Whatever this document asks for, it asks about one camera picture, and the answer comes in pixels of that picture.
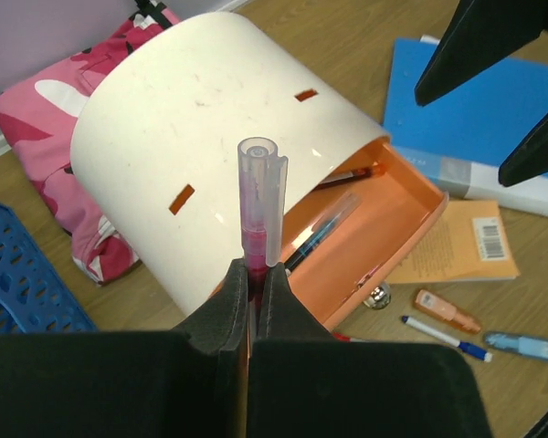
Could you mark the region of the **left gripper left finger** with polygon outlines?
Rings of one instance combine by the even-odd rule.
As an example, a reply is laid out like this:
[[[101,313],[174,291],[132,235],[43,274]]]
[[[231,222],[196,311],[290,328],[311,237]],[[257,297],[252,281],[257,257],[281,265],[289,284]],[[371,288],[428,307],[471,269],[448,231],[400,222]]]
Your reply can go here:
[[[0,437],[240,437],[247,272],[175,328],[0,336]]]

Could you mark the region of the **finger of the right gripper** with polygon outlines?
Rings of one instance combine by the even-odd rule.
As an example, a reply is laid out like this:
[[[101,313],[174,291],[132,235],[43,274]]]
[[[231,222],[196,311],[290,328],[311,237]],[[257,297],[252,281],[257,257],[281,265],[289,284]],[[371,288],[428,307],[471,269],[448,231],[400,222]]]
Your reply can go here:
[[[498,171],[504,187],[548,173],[548,113],[532,128]]]
[[[461,1],[415,87],[416,103],[442,98],[542,33],[545,1]]]

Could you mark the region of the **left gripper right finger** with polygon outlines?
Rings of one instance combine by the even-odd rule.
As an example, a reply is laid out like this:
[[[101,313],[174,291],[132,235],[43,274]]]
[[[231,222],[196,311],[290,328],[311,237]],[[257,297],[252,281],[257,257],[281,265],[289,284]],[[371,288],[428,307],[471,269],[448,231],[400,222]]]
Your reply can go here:
[[[438,344],[336,339],[269,270],[249,360],[251,437],[490,437],[477,382]]]

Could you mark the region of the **blue gel pen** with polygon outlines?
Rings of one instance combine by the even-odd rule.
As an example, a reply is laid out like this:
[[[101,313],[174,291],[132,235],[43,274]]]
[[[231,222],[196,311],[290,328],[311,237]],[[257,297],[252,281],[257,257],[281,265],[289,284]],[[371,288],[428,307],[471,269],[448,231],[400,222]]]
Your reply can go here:
[[[290,243],[291,254],[283,262],[286,275],[290,276],[358,208],[360,203],[361,198],[356,193],[346,193],[299,232]]]

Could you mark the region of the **red gel pen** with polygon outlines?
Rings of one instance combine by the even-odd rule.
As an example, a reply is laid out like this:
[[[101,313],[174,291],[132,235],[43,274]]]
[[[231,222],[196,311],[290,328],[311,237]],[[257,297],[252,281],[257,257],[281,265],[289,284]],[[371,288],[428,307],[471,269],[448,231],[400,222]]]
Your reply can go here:
[[[346,172],[340,172],[330,175],[323,179],[315,190],[323,190],[337,185],[346,183],[354,183],[368,178],[381,176],[385,173],[385,166],[382,163],[376,162],[371,166],[351,169]]]

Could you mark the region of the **blue cap marker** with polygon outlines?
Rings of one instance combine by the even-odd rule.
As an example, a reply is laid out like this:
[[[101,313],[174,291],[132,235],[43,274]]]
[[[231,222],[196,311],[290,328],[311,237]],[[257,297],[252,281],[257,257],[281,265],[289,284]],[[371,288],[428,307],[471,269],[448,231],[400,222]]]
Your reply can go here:
[[[403,315],[400,317],[400,320],[410,328],[415,329],[425,335],[428,335],[433,339],[442,341],[449,346],[452,346],[453,348],[459,349],[460,351],[470,355],[474,359],[481,360],[487,363],[490,363],[492,361],[493,355],[482,347],[479,347],[467,341],[454,338],[410,316]]]

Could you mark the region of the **pink gel pen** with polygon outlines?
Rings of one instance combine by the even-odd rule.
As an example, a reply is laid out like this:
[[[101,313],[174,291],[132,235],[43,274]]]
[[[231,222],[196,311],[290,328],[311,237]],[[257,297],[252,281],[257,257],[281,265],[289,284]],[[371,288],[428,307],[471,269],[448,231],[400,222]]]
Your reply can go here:
[[[248,301],[259,312],[269,269],[281,255],[289,160],[264,137],[237,146],[241,244],[248,272]]]

